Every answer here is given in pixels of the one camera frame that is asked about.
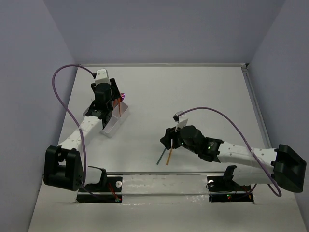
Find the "metal strip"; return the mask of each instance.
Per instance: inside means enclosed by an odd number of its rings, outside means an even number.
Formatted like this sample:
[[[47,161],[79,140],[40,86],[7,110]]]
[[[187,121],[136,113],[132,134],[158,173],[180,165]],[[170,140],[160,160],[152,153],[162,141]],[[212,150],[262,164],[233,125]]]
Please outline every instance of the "metal strip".
[[[245,63],[149,63],[149,64],[81,64],[87,67],[241,67],[245,68]]]
[[[204,193],[126,193],[123,197],[167,197],[167,196],[208,196],[208,191]]]
[[[101,196],[111,196],[112,193],[111,192],[91,192],[92,194],[95,195],[101,195]],[[121,192],[115,192],[116,195],[121,195]],[[78,192],[78,195],[89,195],[91,196],[91,194],[89,194],[88,192]]]
[[[224,172],[107,172],[111,175],[223,175]]]
[[[264,146],[265,146],[265,148],[272,148],[272,145],[271,145],[268,133],[267,133],[267,129],[266,129],[266,126],[265,126],[265,123],[264,123],[264,120],[263,120],[263,116],[262,116],[260,107],[257,103],[257,99],[256,99],[256,96],[255,96],[253,87],[252,87],[251,80],[249,78],[248,69],[242,68],[241,70],[242,70],[243,77],[244,77],[245,82],[246,82],[246,86],[247,86],[247,89],[248,89],[248,92],[249,92],[249,96],[250,96],[252,105],[253,105],[255,117],[257,119],[257,123],[258,123],[258,126],[260,128],[260,132],[262,134]]]

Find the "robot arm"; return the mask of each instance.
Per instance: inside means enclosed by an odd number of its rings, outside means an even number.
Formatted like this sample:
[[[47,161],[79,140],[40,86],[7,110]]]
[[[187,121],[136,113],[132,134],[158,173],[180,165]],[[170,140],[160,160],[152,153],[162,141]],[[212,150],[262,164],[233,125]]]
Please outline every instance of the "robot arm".
[[[87,146],[90,141],[98,135],[109,123],[112,117],[114,100],[123,100],[114,79],[109,79],[106,69],[98,70],[94,75],[95,81],[91,84],[95,99],[88,108],[85,117],[77,128],[65,141],[58,146],[49,146],[45,153],[44,183],[46,185],[76,191],[84,178],[81,161],[83,132],[84,143]]]
[[[279,145],[278,149],[258,149],[233,145],[220,139],[204,137],[194,126],[187,126],[187,118],[177,118],[174,128],[166,129],[160,142],[166,149],[183,147],[207,162],[241,164],[228,166],[224,180],[244,186],[249,184],[271,184],[270,179],[253,157],[252,152],[264,165],[277,184],[291,192],[302,192],[306,162],[289,146]]]

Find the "wooden stick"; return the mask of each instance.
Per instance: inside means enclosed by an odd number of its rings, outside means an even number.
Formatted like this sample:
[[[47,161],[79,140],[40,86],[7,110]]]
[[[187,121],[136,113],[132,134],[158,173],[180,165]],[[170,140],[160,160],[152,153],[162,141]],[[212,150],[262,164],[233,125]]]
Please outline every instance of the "wooden stick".
[[[168,160],[166,161],[166,165],[169,164],[169,159],[170,159],[170,156],[171,156],[171,154],[172,154],[172,150],[173,150],[173,148],[171,148],[170,151],[169,151],[169,157],[168,157]]]
[[[118,108],[119,108],[119,117],[121,117],[121,111],[120,111],[120,98],[118,98]]]

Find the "white tabletop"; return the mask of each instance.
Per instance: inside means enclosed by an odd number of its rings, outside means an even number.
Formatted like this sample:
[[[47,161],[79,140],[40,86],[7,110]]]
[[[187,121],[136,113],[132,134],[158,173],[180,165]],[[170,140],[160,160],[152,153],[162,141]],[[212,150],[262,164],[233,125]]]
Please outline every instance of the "white tabletop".
[[[156,165],[163,151],[159,139],[167,127],[175,125],[172,116],[196,106],[222,111],[251,146],[265,147],[240,67],[105,68],[109,77],[116,79],[120,91],[126,93],[131,114],[113,138],[98,134],[93,139],[87,147],[88,165],[104,167],[108,172],[225,170],[226,164],[204,162],[181,148],[173,151],[168,166],[167,155]],[[87,72],[78,70],[69,108],[79,121],[93,99],[91,83]],[[200,110],[188,116],[189,124],[205,136],[243,144],[235,129],[216,113]],[[74,123],[66,115],[60,142],[74,130]],[[76,192],[42,184],[29,231],[306,231],[292,193],[283,191],[283,196],[277,198],[267,186],[258,186],[253,192],[255,204],[209,203],[205,178],[124,176],[126,196],[122,204],[75,203]],[[152,196],[154,193],[171,195]]]

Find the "screw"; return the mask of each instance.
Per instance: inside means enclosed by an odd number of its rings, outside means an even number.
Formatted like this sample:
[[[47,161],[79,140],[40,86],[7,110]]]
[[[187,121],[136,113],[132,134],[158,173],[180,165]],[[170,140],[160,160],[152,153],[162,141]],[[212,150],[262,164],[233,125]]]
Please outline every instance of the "screw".
[[[121,186],[122,186],[122,182],[121,182],[121,181],[117,181],[117,182],[116,182],[116,187],[117,187],[117,188],[121,188]]]
[[[214,181],[213,180],[209,180],[208,181],[208,186],[209,187],[213,187],[214,186]]]

